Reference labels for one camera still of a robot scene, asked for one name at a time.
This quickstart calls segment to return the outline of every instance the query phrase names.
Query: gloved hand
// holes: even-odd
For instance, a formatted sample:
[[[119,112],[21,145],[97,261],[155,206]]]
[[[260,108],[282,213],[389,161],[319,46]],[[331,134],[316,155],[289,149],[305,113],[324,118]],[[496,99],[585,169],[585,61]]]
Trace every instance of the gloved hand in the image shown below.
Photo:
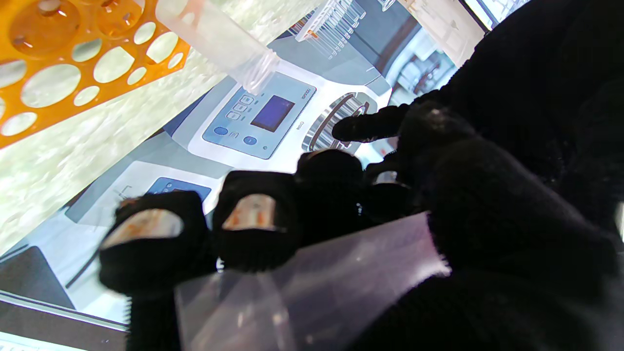
[[[427,167],[422,163],[427,155],[461,139],[477,137],[462,117],[434,101],[388,106],[375,114],[347,117],[336,124],[332,134],[341,141],[358,142],[398,136],[396,152],[381,163],[370,164],[365,174],[368,182],[374,184],[379,174],[397,172],[395,181],[413,188],[411,197],[417,197],[426,176]]]

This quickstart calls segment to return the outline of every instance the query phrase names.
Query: gray panel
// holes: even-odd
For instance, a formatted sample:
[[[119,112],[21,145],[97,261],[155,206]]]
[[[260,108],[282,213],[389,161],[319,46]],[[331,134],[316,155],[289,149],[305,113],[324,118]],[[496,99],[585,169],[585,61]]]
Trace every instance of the gray panel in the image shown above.
[[[125,350],[126,332],[0,301],[0,330],[88,351]]]
[[[349,39],[349,42],[368,62],[379,61],[379,53],[368,46],[368,44],[359,36],[353,34],[353,36]]]
[[[375,94],[381,96],[388,90],[392,89],[390,84],[382,76],[377,77],[374,81],[366,85],[368,89],[372,90]]]
[[[379,56],[412,15],[400,4],[392,5],[386,12],[381,10],[377,0],[358,0],[358,4],[366,10],[366,16],[360,20],[353,36],[358,36]]]
[[[87,211],[93,206],[93,203],[100,197],[106,189],[117,179],[121,174],[125,171],[126,168],[133,162],[134,160],[130,157],[130,154],[121,159],[118,163],[114,164],[111,168],[106,170],[102,175],[100,175],[96,180],[89,185],[87,190],[73,203],[65,212],[65,215],[73,220],[75,223],[78,223],[82,216],[84,216]]]
[[[277,39],[268,46],[282,59],[333,82],[363,86],[379,76],[373,65],[349,42],[331,60],[307,41],[298,42],[292,36]]]
[[[230,78],[230,76],[223,78],[219,84],[214,86],[210,92],[204,96],[193,111],[190,112],[187,118],[173,134],[173,139],[180,145],[188,148],[188,143],[205,121],[205,118],[197,118],[202,116],[194,114],[194,110],[200,108],[208,114],[211,113],[215,108],[217,108],[217,105],[221,103],[223,97],[226,96],[235,85],[236,81]]]
[[[240,88],[202,137],[208,142],[267,160],[314,92],[315,87],[276,73],[258,96]],[[198,106],[194,112],[210,113],[201,108]]]
[[[76,309],[41,249],[31,246],[0,262],[0,290],[28,299]]]
[[[138,161],[160,164],[215,179],[221,178],[232,169],[225,164],[191,154],[171,140],[166,133],[159,134],[153,139],[157,139],[158,146],[151,146],[153,152],[137,159]]]

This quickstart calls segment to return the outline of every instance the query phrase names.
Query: blue button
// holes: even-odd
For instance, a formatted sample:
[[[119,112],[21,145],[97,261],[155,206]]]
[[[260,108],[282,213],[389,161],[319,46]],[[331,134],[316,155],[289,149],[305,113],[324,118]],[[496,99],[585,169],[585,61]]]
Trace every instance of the blue button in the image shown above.
[[[243,142],[247,145],[255,145],[258,141],[254,137],[245,137]]]
[[[216,127],[215,133],[219,134],[220,136],[224,136],[225,134],[228,133],[228,130],[223,127]]]

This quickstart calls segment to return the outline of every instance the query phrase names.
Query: clear plastic sheet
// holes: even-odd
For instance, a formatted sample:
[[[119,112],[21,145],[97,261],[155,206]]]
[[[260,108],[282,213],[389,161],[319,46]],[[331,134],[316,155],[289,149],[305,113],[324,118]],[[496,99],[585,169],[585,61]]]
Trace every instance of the clear plastic sheet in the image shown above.
[[[183,349],[341,350],[409,289],[448,273],[425,214],[407,217],[301,249],[271,272],[180,285]]]

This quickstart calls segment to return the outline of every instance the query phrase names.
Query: lcd display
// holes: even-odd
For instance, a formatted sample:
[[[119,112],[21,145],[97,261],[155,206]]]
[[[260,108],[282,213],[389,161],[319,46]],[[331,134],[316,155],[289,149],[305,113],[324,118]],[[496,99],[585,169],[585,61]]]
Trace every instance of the lcd display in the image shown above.
[[[167,177],[160,177],[156,179],[154,184],[147,191],[151,194],[162,194],[165,192],[174,192],[174,191],[186,191],[191,190],[196,192],[199,197],[204,201],[210,192],[212,191],[209,187],[204,187],[197,184],[192,184],[189,182],[184,182],[182,180],[171,179]]]
[[[271,99],[253,119],[251,125],[275,132],[294,105],[294,102],[279,96],[271,96]]]

